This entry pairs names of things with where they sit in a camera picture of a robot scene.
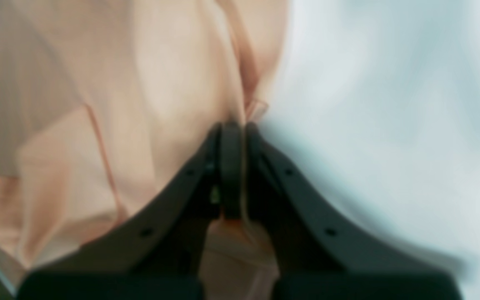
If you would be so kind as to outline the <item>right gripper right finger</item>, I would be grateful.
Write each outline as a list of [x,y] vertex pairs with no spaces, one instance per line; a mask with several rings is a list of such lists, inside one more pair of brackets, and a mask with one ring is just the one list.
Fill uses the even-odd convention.
[[245,128],[247,210],[269,234],[280,272],[273,300],[460,300],[445,271],[344,217],[296,165]]

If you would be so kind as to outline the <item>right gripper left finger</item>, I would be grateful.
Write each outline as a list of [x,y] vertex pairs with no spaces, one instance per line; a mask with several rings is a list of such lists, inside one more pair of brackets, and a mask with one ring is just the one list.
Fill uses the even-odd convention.
[[196,154],[139,213],[78,252],[33,271],[19,300],[202,300],[207,229],[241,219],[242,131],[215,124]]

